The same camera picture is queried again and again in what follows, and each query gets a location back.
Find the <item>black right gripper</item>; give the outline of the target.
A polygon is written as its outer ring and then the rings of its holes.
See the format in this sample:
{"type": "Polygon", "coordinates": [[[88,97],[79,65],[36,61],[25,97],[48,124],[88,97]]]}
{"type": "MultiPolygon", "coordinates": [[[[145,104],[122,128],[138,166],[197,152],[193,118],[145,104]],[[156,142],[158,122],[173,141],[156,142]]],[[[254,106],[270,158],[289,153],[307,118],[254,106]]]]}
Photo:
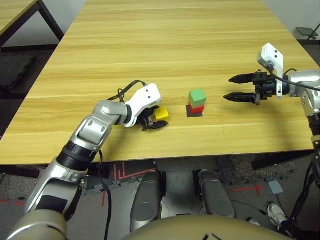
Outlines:
{"type": "Polygon", "coordinates": [[[255,72],[239,74],[228,80],[230,83],[247,84],[253,83],[255,93],[232,92],[223,96],[224,99],[236,103],[252,103],[260,105],[262,100],[277,95],[276,78],[267,72],[255,72]]]}

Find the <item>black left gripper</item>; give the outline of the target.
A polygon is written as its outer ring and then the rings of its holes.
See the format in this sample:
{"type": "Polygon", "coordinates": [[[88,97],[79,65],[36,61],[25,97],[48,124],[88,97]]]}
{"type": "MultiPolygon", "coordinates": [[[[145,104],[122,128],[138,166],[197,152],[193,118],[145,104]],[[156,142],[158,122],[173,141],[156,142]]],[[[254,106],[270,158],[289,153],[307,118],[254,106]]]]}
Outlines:
{"type": "Polygon", "coordinates": [[[157,109],[160,107],[155,105],[151,108],[145,109],[140,114],[140,125],[142,126],[142,131],[145,132],[147,130],[157,130],[166,127],[169,123],[167,121],[157,121],[153,122],[152,115],[155,113],[157,109]]]}

